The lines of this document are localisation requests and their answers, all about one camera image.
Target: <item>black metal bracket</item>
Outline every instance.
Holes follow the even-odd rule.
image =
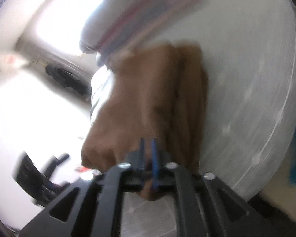
[[[174,194],[178,236],[277,236],[273,226],[218,177],[210,172],[192,175],[172,162],[168,153],[158,150],[156,140],[152,141],[152,160],[154,190]],[[48,198],[41,191],[43,174],[30,163],[24,157],[16,181],[41,203],[43,197],[46,208],[21,230],[20,237],[120,236],[123,192],[141,191],[147,176],[144,140],[138,151],[129,153],[106,174],[78,179],[61,193],[59,188],[49,188],[52,197]]]

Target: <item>white wall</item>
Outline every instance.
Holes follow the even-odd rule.
[[[51,156],[69,153],[53,181],[73,181],[89,130],[90,105],[31,69],[0,74],[0,219],[23,228],[41,209],[14,181],[26,151],[41,170]]]
[[[79,56],[79,52],[75,53],[73,50],[70,50],[69,43],[73,45],[77,41],[77,31],[79,31],[79,28],[77,29],[76,24],[80,27],[81,22],[76,20],[76,18],[84,20],[101,0],[67,0],[67,3],[64,1],[48,0],[44,3],[43,7],[35,14],[23,32],[21,46],[31,49],[34,44],[44,51],[55,54],[57,57],[79,66],[88,76],[92,76],[98,70],[96,66],[96,53]],[[26,48],[25,50],[19,49],[19,51],[25,53],[25,55],[36,54],[35,51],[32,52]]]
[[[45,0],[5,0],[0,8],[0,51],[14,49],[30,19]]]

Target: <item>bright window light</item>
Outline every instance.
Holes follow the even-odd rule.
[[[85,21],[103,0],[53,0],[38,22],[38,35],[56,49],[78,55]]]
[[[93,173],[91,171],[86,171],[80,174],[80,178],[86,181],[93,179]]]

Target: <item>floor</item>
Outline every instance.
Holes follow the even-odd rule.
[[[81,146],[89,130],[90,106],[31,68],[0,74],[0,219],[25,226],[41,208],[14,181],[24,151],[40,170],[51,156],[71,159],[53,176],[54,182],[78,177]]]

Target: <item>screw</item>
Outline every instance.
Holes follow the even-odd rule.
[[[85,171],[80,174],[80,178],[86,181],[92,180],[94,177],[93,173],[90,171]]]
[[[177,168],[178,166],[179,166],[179,165],[176,164],[176,163],[174,163],[174,162],[169,162],[169,163],[166,164],[166,168],[167,168],[167,169],[175,169],[175,168]]]
[[[119,168],[122,168],[122,169],[128,169],[131,167],[131,164],[128,163],[128,162],[121,162],[117,165]]]
[[[213,180],[213,179],[215,179],[216,176],[211,172],[207,172],[203,175],[203,177],[207,180]]]

